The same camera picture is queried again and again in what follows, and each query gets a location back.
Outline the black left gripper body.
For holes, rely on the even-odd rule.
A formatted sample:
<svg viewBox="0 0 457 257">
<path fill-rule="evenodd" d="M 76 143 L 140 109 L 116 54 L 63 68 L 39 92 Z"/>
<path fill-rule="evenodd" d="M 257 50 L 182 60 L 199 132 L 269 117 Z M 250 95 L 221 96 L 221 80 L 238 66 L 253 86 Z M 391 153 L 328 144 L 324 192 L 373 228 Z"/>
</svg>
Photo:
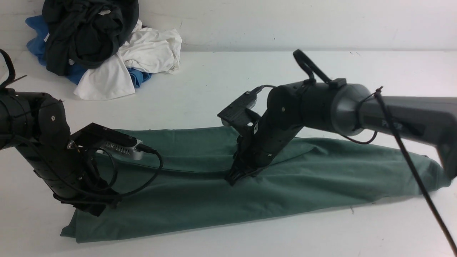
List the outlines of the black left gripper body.
<svg viewBox="0 0 457 257">
<path fill-rule="evenodd" d="M 21 115 L 31 122 L 31 135 L 16 150 L 32 166 L 34 173 L 63 204 L 100 216 L 106 207 L 121 202 L 118 192 L 101 178 L 93 159 L 97 145 L 68 147 L 70 127 L 62 101 L 50 94 L 18 94 L 27 102 Z"/>
</svg>

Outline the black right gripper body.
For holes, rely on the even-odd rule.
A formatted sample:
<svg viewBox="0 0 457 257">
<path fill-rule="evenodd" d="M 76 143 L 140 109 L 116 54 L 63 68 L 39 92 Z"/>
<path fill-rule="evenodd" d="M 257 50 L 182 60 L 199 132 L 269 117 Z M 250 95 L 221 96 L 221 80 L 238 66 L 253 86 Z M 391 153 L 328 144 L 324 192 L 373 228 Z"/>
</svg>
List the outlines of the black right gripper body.
<svg viewBox="0 0 457 257">
<path fill-rule="evenodd" d="M 241 179 L 256 177 L 304 127 L 301 114 L 302 85 L 258 86 L 257 94 L 270 88 L 267 109 L 243 137 L 239 134 L 233 164 L 225 180 L 235 185 Z"/>
</svg>

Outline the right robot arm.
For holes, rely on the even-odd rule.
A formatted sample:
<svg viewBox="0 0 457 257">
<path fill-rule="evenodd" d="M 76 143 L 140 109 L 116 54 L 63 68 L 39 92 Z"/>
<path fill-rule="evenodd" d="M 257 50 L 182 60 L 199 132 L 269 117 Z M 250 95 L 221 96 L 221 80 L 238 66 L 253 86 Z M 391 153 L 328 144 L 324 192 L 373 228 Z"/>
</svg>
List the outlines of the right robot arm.
<svg viewBox="0 0 457 257">
<path fill-rule="evenodd" d="M 346 138 L 363 130 L 399 135 L 436 148 L 444 171 L 456 177 L 456 98 L 382 96 L 344 78 L 330 79 L 301 50 L 293 56 L 308 78 L 271 86 L 267 109 L 251 108 L 264 86 L 243 93 L 218 116 L 238 133 L 226 181 L 255 177 L 304 127 Z"/>
</svg>

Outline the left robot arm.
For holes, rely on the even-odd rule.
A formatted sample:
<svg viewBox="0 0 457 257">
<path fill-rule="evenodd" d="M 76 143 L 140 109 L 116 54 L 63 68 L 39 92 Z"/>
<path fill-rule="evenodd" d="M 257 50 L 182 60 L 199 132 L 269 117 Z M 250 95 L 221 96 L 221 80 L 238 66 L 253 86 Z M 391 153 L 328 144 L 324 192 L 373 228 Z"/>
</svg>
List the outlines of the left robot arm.
<svg viewBox="0 0 457 257">
<path fill-rule="evenodd" d="M 94 216 L 121 201 L 110 182 L 101 178 L 95 154 L 102 149 L 101 136 L 84 129 L 71 134 L 63 102 L 47 93 L 17 92 L 7 88 L 16 81 L 10 56 L 1 51 L 8 77 L 1 81 L 1 149 L 16 148 L 60 203 Z"/>
</svg>

